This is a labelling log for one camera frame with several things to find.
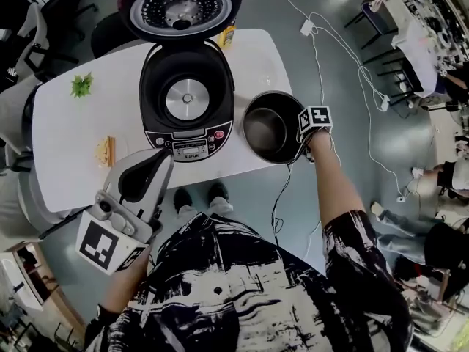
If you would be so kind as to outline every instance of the shirt sleeve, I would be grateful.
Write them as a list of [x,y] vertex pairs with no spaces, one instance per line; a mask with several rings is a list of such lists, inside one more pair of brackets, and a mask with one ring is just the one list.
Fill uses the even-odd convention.
[[391,351],[406,351],[413,333],[409,309],[377,248],[368,216],[345,213],[326,226],[323,237],[326,274],[352,311],[367,317],[373,345],[387,338]]
[[102,306],[97,306],[96,317],[86,327],[85,351],[107,351],[109,326],[119,317],[116,313],[108,312]]

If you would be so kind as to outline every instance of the patterned shirt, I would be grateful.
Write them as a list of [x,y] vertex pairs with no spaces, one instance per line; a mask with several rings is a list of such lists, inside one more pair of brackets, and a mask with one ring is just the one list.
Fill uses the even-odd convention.
[[406,351],[412,323],[367,215],[323,232],[327,277],[237,221],[194,217],[88,351]]

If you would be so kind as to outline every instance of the digital display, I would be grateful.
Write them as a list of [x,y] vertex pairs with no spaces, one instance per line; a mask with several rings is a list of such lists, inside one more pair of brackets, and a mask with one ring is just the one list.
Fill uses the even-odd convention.
[[184,149],[183,152],[184,152],[184,154],[195,154],[195,153],[199,152],[199,148],[198,147],[192,147],[190,149]]

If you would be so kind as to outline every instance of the floor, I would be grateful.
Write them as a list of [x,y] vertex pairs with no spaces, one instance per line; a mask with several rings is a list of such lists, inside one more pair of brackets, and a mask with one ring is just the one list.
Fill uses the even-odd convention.
[[[358,13],[361,0],[292,1],[305,12],[323,14],[362,59],[390,48],[391,38],[381,37],[365,51],[359,50],[374,34],[366,20],[349,29],[343,29],[344,24]],[[88,12],[78,22],[87,34],[86,40],[82,43],[71,40],[66,48],[69,54],[77,56],[83,62],[92,59],[89,47],[89,33],[92,28],[102,17],[117,9],[117,0],[83,0],[82,4],[90,2],[96,3],[100,11]],[[320,80],[314,61],[312,39],[299,32],[303,21],[303,16],[286,0],[243,0],[237,26],[239,29],[267,30],[284,61],[295,97],[304,105],[319,104]],[[319,18],[315,18],[315,23],[318,26],[326,25]],[[355,63],[326,33],[322,32],[317,36],[316,45],[324,80],[325,104],[330,106],[334,121],[333,137],[337,153],[341,157],[342,168],[356,185],[365,205],[369,205],[372,200],[379,200],[386,208],[409,217],[417,218],[419,213],[431,214],[431,206],[424,208],[426,203],[419,202],[419,197],[411,195],[406,202],[396,202],[398,193],[394,176],[369,158],[369,118]],[[380,63],[370,67],[373,74],[379,69]],[[384,93],[390,95],[398,92],[390,87],[394,84],[392,78],[375,76],[374,80],[375,86]],[[396,172],[399,187],[403,189],[411,180],[412,166],[428,167],[434,164],[432,129],[428,114],[410,111],[406,105],[398,106],[396,111],[382,113],[373,105],[369,88],[366,88],[366,96],[372,115],[371,152],[377,160]],[[275,166],[223,180],[229,189],[230,202],[240,218],[269,241],[273,241],[270,213],[286,176],[287,169],[284,166]],[[209,186],[209,183],[202,183],[188,187],[200,210],[206,207],[204,198]],[[154,255],[158,247],[176,230],[173,222],[175,212],[171,204],[173,194],[174,191],[168,191],[163,203],[162,219],[165,227],[158,237]],[[298,257],[303,257],[309,233],[319,220],[314,165],[303,159],[296,163],[292,181],[278,205],[277,214],[284,220],[284,228],[279,234],[281,246]],[[374,218],[372,221],[377,230],[385,230]],[[50,235],[43,242],[43,251],[65,295],[82,317],[90,320],[95,314],[96,304],[104,296],[108,277],[75,253],[77,228],[77,222],[73,222]],[[320,230],[312,235],[306,261],[324,272]]]

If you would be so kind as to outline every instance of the person's left arm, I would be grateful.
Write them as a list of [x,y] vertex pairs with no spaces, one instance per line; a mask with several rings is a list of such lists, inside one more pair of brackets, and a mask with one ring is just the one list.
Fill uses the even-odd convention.
[[107,347],[103,345],[107,338],[103,335],[107,334],[108,327],[117,320],[147,277],[151,251],[152,245],[145,249],[129,268],[112,274],[105,298],[97,307],[97,315],[86,327],[87,351],[107,351]]

